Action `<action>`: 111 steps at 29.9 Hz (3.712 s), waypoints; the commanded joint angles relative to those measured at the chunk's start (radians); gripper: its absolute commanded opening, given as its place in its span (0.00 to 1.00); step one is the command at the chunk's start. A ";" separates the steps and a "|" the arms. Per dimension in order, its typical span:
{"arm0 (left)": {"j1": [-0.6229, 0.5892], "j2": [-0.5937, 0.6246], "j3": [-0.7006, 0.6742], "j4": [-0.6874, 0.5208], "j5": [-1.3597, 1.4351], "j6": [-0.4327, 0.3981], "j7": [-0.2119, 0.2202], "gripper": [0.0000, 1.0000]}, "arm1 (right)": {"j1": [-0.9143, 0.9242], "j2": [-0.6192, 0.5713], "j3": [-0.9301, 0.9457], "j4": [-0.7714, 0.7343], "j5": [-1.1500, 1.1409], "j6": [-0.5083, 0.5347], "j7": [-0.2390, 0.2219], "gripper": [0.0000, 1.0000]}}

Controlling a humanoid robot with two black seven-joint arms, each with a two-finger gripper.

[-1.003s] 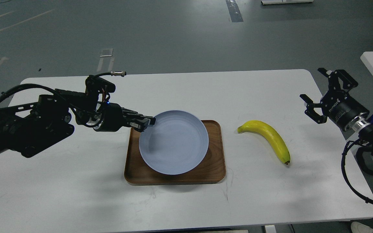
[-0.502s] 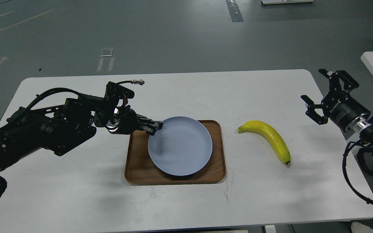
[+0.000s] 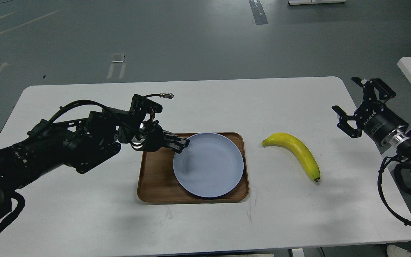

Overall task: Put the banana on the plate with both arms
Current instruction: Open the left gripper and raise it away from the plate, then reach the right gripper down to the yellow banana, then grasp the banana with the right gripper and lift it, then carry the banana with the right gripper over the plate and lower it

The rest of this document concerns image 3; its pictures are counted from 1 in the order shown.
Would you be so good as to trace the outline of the black cylindrical gripper body left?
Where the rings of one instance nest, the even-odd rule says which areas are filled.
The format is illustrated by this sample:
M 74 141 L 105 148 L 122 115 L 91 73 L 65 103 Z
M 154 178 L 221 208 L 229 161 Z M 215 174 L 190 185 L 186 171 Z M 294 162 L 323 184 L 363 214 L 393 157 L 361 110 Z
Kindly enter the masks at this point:
M 144 121 L 139 126 L 139 133 L 131 139 L 134 150 L 155 152 L 166 145 L 164 132 L 158 121 Z

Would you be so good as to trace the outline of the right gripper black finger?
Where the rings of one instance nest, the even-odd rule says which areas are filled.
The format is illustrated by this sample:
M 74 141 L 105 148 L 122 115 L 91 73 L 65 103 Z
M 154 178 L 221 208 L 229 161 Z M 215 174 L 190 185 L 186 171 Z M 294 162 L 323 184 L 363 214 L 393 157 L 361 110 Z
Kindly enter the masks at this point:
M 341 129 L 350 138 L 359 138 L 362 136 L 362 130 L 354 128 L 349 124 L 349 121 L 357 121 L 356 116 L 347 115 L 347 113 L 341 109 L 338 105 L 332 106 L 332 109 L 338 115 L 337 127 Z
M 395 92 L 380 78 L 365 80 L 357 76 L 351 80 L 362 88 L 363 102 L 380 102 L 385 104 L 395 97 Z

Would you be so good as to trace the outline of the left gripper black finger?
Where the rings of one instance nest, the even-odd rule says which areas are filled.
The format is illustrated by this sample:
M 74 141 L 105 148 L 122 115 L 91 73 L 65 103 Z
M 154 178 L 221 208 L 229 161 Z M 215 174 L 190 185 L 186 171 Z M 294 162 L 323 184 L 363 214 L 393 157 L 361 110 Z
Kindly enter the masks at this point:
M 185 141 L 167 142 L 162 147 L 163 148 L 170 148 L 175 153 L 182 153 L 182 151 L 186 148 L 186 142 Z
M 163 133 L 165 144 L 167 146 L 188 146 L 190 140 L 187 138 L 182 138 L 173 133 Z

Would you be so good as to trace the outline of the black robot arm image left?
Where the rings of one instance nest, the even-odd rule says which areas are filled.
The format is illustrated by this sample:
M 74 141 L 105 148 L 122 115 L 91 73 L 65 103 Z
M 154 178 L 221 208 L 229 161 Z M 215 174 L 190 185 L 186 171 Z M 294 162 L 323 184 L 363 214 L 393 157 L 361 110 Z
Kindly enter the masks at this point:
M 0 233 L 25 206 L 17 192 L 44 174 L 66 165 L 85 174 L 112 158 L 122 144 L 155 152 L 170 148 L 181 153 L 189 140 L 163 130 L 155 115 L 162 106 L 153 95 L 132 97 L 128 111 L 113 109 L 92 100 L 77 100 L 42 119 L 27 139 L 0 149 Z

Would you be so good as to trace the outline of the black cylindrical gripper body right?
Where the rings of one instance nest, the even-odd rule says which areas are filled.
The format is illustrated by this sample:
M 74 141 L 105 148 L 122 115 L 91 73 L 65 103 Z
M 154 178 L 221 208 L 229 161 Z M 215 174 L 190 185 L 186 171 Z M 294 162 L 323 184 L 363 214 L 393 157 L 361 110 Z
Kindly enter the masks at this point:
M 372 138 L 379 146 L 389 143 L 390 134 L 394 131 L 406 132 L 408 122 L 396 115 L 379 101 L 364 101 L 355 110 L 357 128 Z

